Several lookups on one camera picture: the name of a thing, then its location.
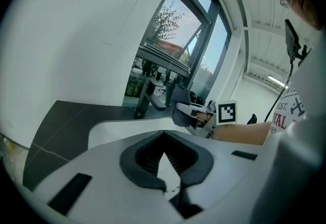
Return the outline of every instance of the window frame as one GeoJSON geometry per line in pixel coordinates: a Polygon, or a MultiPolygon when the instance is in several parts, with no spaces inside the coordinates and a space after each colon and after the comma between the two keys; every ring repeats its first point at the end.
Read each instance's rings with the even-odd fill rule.
{"type": "Polygon", "coordinates": [[[206,12],[204,7],[199,3],[198,0],[181,0],[181,1],[193,12],[193,14],[199,19],[199,21],[202,22],[200,27],[197,29],[197,31],[193,34],[193,36],[189,39],[189,41],[186,43],[186,45],[183,48],[183,53],[184,53],[186,51],[186,48],[191,43],[191,41],[197,35],[198,31],[201,30],[197,42],[195,44],[194,50],[192,52],[192,55],[190,56],[191,58],[190,67],[187,67],[185,64],[181,63],[176,58],[163,52],[159,48],[145,43],[147,31],[152,26],[152,23],[154,22],[165,0],[161,0],[155,13],[153,14],[152,19],[150,20],[148,27],[144,33],[144,36],[141,40],[141,43],[139,45],[136,57],[146,59],[150,62],[154,62],[155,64],[161,67],[170,69],[171,71],[182,75],[184,77],[182,81],[183,85],[189,90],[190,87],[192,86],[196,73],[205,55],[206,48],[208,46],[210,37],[212,35],[218,15],[220,15],[224,27],[227,31],[227,38],[220,59],[213,73],[213,77],[214,77],[213,81],[216,80],[218,73],[221,69],[232,33],[231,33],[230,26],[227,22],[226,15],[221,7],[219,0],[211,0],[211,4],[208,12],[206,12]]]}

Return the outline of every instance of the fluorescent light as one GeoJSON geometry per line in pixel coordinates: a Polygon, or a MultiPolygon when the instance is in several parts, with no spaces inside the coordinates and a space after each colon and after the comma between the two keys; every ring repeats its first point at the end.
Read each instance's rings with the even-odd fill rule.
{"type": "Polygon", "coordinates": [[[278,84],[281,85],[282,87],[284,87],[284,84],[283,84],[281,81],[278,81],[276,78],[273,78],[272,76],[269,75],[269,76],[268,76],[268,79],[270,79],[270,80],[272,80],[272,81],[278,83],[278,84]]]}

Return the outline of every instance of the black cable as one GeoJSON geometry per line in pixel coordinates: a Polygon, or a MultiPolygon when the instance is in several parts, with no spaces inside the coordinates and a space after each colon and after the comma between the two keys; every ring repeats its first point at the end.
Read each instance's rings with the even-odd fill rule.
{"type": "Polygon", "coordinates": [[[276,105],[277,101],[279,101],[279,99],[280,99],[281,95],[283,94],[284,90],[286,89],[286,86],[287,86],[287,84],[289,83],[290,77],[291,77],[291,75],[292,75],[292,71],[293,71],[293,62],[291,63],[290,74],[289,74],[289,77],[287,78],[287,82],[285,83],[285,85],[284,85],[284,87],[283,87],[282,91],[280,92],[279,96],[277,97],[277,99],[276,99],[275,103],[273,104],[273,106],[272,106],[272,107],[271,107],[271,109],[269,110],[269,112],[268,112],[268,114],[267,114],[267,116],[266,116],[266,118],[265,118],[265,121],[264,121],[264,122],[266,122],[266,121],[267,121],[267,119],[268,119],[268,117],[269,117],[269,115],[270,115],[271,111],[273,111],[273,108],[274,108],[274,106],[276,105]]]}

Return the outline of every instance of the white ceiling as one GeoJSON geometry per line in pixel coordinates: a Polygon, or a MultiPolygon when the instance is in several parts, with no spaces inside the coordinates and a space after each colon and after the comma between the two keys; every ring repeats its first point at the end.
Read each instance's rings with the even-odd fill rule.
{"type": "Polygon", "coordinates": [[[246,12],[249,34],[249,55],[245,76],[252,81],[279,92],[277,84],[267,77],[272,75],[285,82],[290,70],[285,44],[285,19],[289,19],[297,32],[300,44],[308,49],[318,40],[319,32],[310,28],[279,0],[242,0],[246,12]]]}

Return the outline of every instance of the forearm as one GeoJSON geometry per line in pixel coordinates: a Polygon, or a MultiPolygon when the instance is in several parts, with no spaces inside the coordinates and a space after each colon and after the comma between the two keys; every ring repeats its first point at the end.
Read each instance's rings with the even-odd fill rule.
{"type": "Polygon", "coordinates": [[[212,139],[241,144],[263,145],[271,122],[259,124],[220,125],[214,129],[212,139]]]}

